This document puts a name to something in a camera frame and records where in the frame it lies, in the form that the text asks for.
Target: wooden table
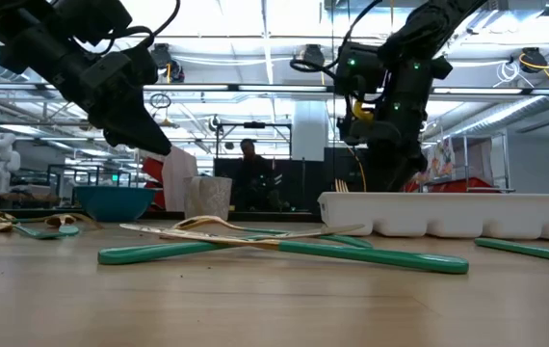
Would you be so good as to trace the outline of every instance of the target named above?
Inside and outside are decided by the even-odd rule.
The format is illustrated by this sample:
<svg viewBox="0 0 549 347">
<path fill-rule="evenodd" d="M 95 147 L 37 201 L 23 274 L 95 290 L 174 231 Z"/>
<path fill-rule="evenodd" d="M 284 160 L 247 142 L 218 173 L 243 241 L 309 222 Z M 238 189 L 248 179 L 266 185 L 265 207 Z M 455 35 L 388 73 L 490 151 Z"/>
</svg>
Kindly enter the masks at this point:
<svg viewBox="0 0 549 347">
<path fill-rule="evenodd" d="M 549 346 L 549 260 L 470 240 L 371 240 L 463 256 L 470 273 L 256 249 L 101 266 L 100 248 L 160 241 L 117 228 L 0 234 L 0 346 Z"/>
</svg>

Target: white tray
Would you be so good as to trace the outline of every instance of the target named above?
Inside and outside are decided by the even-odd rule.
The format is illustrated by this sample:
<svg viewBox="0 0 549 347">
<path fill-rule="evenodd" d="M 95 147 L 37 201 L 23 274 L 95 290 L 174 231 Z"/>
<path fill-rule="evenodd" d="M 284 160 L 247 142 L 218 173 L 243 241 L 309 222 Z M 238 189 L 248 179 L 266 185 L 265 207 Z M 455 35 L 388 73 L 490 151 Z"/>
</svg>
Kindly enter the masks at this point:
<svg viewBox="0 0 549 347">
<path fill-rule="evenodd" d="M 323 193 L 329 227 L 364 224 L 385 236 L 549 238 L 549 195 Z"/>
</svg>

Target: white ice cube tray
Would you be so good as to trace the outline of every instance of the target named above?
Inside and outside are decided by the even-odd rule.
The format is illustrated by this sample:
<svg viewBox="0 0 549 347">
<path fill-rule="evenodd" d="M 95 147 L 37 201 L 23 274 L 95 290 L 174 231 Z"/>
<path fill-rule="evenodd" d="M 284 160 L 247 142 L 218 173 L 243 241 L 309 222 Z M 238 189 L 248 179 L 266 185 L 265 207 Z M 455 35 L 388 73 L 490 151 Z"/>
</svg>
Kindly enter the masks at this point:
<svg viewBox="0 0 549 347">
<path fill-rule="evenodd" d="M 323 193 L 319 203 L 329 227 L 365 226 L 351 235 L 549 239 L 549 195 Z"/>
</svg>

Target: table surface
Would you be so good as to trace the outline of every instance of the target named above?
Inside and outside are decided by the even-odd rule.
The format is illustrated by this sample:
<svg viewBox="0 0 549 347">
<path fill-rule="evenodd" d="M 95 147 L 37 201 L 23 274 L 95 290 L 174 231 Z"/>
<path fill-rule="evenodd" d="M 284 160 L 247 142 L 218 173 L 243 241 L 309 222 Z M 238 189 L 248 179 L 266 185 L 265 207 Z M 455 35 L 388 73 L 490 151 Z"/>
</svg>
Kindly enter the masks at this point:
<svg viewBox="0 0 549 347">
<path fill-rule="evenodd" d="M 470 271 L 251 248 L 103 266 L 101 248 L 162 241 L 118 227 L 49 241 L 0 233 L 0 346 L 549 346 L 549 260 L 471 240 L 367 239 L 462 256 Z"/>
</svg>

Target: white column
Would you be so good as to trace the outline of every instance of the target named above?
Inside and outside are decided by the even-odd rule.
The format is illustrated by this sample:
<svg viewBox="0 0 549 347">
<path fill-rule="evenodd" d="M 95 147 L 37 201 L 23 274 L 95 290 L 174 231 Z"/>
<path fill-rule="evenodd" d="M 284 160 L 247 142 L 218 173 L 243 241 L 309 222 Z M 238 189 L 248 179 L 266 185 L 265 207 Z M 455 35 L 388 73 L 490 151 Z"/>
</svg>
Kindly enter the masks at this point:
<svg viewBox="0 0 549 347">
<path fill-rule="evenodd" d="M 292 121 L 292 159 L 324 161 L 329 126 L 325 102 L 296 102 Z"/>
</svg>

